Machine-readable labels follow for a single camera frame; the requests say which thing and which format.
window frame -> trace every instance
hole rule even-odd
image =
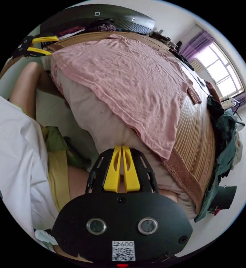
[[[220,97],[236,97],[237,95],[240,95],[240,94],[246,92],[245,87],[244,87],[243,80],[241,79],[241,77],[240,77],[240,75],[239,75],[239,72],[238,72],[237,68],[235,67],[235,65],[233,64],[232,60],[228,57],[228,55],[226,54],[226,52],[221,48],[221,46],[220,46],[216,41],[213,42],[212,44],[215,45],[216,48],[219,49],[219,51],[220,51],[220,52],[222,53],[222,55],[225,57],[225,59],[227,60],[227,63],[226,63],[226,64],[224,64],[224,62],[222,61],[222,59],[221,59],[221,58],[217,55],[217,53],[213,50],[213,48],[211,47],[211,45],[209,45],[209,47],[210,47],[210,49],[212,50],[212,52],[217,56],[217,60],[216,60],[216,61],[214,61],[213,63],[211,63],[211,64],[208,65],[207,67],[205,67],[205,66],[203,65],[203,63],[202,63],[197,57],[195,58],[195,60],[198,61],[198,63],[204,68],[204,70],[206,70],[206,72],[208,73],[208,75],[209,75],[209,76],[211,77],[211,79],[214,81],[214,83],[215,83],[215,85],[216,85],[216,87],[217,87],[216,90],[217,90],[218,94],[220,95]],[[222,78],[222,79],[219,80],[219,81],[215,81],[215,80],[212,78],[211,74],[209,73],[209,71],[208,71],[208,69],[207,69],[208,67],[212,66],[212,65],[213,65],[214,63],[216,63],[217,61],[220,61],[220,62],[224,65],[226,71],[228,72],[228,75],[227,75],[226,77]],[[227,66],[230,66],[230,67],[233,69],[233,71],[234,71],[234,73],[235,73],[235,75],[236,75],[236,77],[237,77],[237,79],[238,79],[238,82],[239,82],[239,84],[240,84],[240,86],[241,86],[240,89],[237,89],[237,86],[236,86],[236,84],[235,84],[235,81],[234,81],[233,77],[231,76],[231,73],[229,72]],[[232,79],[232,82],[233,82],[233,84],[234,84],[234,86],[235,86],[235,88],[236,88],[236,91],[232,92],[231,94],[229,94],[229,95],[227,95],[227,96],[223,96],[222,93],[221,93],[221,91],[220,91],[220,89],[218,88],[218,84],[220,84],[221,82],[225,81],[225,80],[228,79],[228,78],[231,78],[231,79]]]

white square label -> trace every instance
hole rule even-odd
[[[117,262],[135,261],[134,241],[112,241],[112,260]]]

dark wooden headboard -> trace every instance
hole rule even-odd
[[[88,26],[90,23],[111,18],[114,26],[124,31],[148,34],[155,26],[155,20],[147,15],[121,6],[90,4],[67,8],[53,15],[40,26],[40,33],[59,33],[75,26]]]

screw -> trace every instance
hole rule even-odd
[[[125,198],[125,197],[119,197],[119,198],[117,199],[117,201],[118,201],[118,203],[120,203],[120,204],[124,204],[124,203],[126,202],[126,198]]]
[[[178,243],[184,244],[186,241],[187,241],[187,236],[183,235],[182,237],[179,238]]]
[[[62,238],[62,237],[58,238],[58,241],[62,245],[66,244],[66,240],[64,238]]]

green cloth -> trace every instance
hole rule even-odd
[[[48,152],[66,151],[69,166],[85,169],[85,163],[75,152],[70,151],[59,129],[55,126],[47,126],[46,129],[48,134],[45,142]]]
[[[221,176],[231,169],[236,153],[236,119],[232,110],[225,111],[212,96],[208,97],[207,106],[214,128],[217,158],[214,163],[211,180],[204,195],[200,214],[194,219],[194,222],[198,222],[206,216],[207,210],[217,194]]]

